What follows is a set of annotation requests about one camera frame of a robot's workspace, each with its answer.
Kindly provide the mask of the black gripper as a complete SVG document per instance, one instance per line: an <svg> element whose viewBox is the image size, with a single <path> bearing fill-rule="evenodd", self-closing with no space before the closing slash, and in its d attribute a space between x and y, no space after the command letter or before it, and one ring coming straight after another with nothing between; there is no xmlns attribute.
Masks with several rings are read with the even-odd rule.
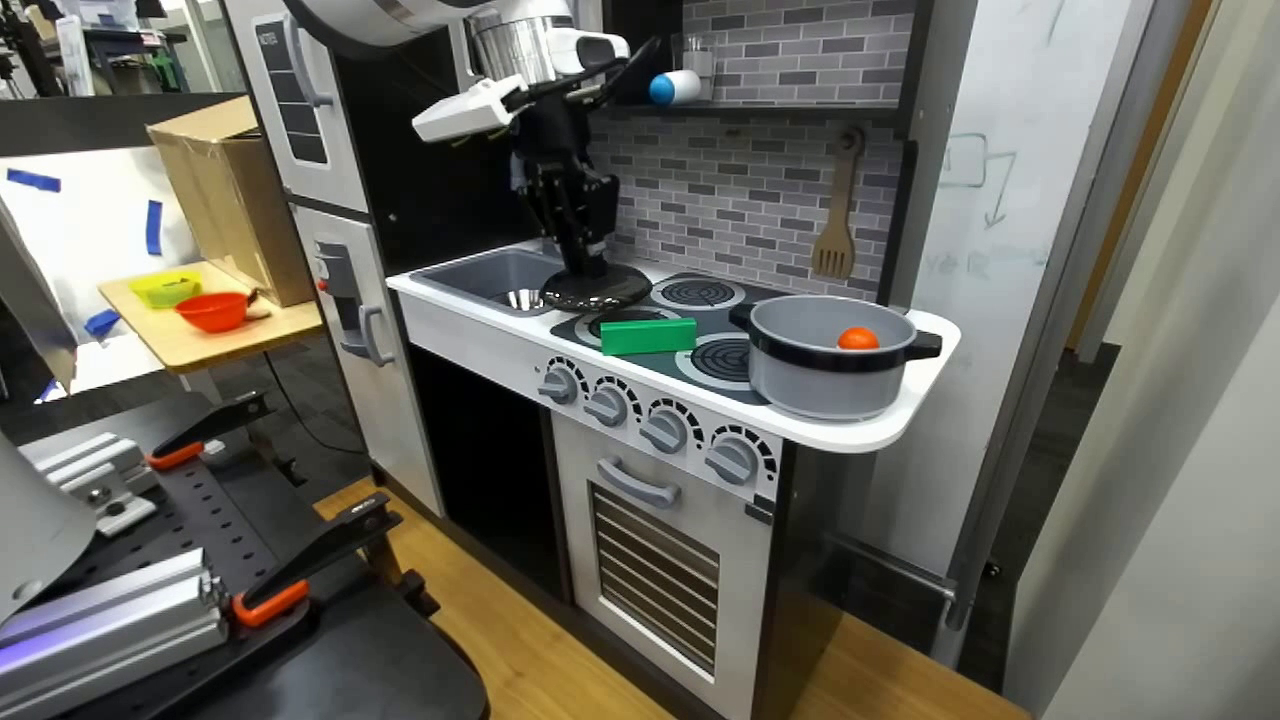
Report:
<svg viewBox="0 0 1280 720"><path fill-rule="evenodd" d="M569 271L599 271L616 230L619 180L588 159L588 142L588 114L564 97L545 97L516 119L521 194L535 226L564 239Z"/></svg>

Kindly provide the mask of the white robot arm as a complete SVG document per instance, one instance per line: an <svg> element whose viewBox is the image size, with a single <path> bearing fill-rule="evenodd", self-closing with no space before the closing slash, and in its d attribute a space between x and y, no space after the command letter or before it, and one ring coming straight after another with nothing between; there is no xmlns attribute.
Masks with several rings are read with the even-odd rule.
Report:
<svg viewBox="0 0 1280 720"><path fill-rule="evenodd" d="M512 136L516 194L570 276L599 276L616 180L588 159L588 114L632 59L616 34L579 28L569 0L282 0L338 56L400 53L452 34L478 69L411 118L423 145Z"/></svg>

